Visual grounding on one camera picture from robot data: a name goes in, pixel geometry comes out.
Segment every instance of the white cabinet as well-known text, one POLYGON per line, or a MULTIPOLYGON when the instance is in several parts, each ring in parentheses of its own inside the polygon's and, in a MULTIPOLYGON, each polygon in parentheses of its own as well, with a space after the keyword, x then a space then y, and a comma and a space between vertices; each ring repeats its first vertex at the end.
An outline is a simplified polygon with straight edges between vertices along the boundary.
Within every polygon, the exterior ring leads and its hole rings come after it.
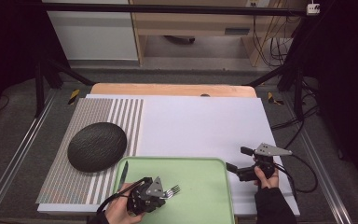
MULTIPOLYGON (((127 0, 43 0, 45 3, 128 4, 127 0)), ((130 13, 48 13, 68 60, 137 61, 130 13)))

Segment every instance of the metal frame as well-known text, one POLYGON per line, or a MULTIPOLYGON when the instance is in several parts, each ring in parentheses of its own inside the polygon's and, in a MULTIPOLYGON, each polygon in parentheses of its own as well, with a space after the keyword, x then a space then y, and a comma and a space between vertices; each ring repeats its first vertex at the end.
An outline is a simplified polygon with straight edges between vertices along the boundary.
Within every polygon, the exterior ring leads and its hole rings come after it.
POLYGON ((18 3, 19 7, 41 7, 46 11, 84 12, 138 12, 138 13, 180 13, 251 16, 306 17, 305 9, 268 7, 207 7, 173 5, 124 5, 124 4, 73 4, 73 3, 18 3))

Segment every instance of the white table surface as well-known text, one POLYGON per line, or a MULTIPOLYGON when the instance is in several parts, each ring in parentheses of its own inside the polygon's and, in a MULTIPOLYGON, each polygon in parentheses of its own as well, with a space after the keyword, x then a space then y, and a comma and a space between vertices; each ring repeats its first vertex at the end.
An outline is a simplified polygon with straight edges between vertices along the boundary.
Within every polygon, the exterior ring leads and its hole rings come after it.
MULTIPOLYGON (((241 147, 255 149, 261 143, 275 146, 264 107, 259 98, 98 95, 87 98, 144 99, 137 156, 213 157, 239 168, 252 166, 252 157, 241 147)), ((274 160, 282 164, 280 157, 274 160)), ((286 175, 280 173, 280 189, 294 214, 298 206, 286 175)), ((257 187, 228 173, 234 214, 253 216, 257 187)), ((41 203, 38 211, 52 215, 92 214, 98 204, 41 203)))

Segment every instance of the green tray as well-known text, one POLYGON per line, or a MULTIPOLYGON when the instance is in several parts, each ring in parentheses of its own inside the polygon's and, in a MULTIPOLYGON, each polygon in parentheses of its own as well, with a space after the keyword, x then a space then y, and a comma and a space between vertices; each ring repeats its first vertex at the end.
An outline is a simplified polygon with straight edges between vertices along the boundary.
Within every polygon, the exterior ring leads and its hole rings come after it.
POLYGON ((226 164, 210 158, 126 157, 117 168, 114 192, 125 164, 126 183, 143 177, 161 178, 164 190, 179 185, 181 191, 166 203, 147 213, 142 224, 235 223, 226 164))

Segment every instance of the electrical outlet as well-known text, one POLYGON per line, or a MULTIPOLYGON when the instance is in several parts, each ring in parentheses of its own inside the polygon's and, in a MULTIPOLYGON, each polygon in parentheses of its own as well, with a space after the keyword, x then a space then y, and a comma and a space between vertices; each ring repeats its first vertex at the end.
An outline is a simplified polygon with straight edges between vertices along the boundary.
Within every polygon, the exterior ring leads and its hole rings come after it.
POLYGON ((321 12, 320 4, 308 4, 307 5, 307 16, 316 16, 321 12))

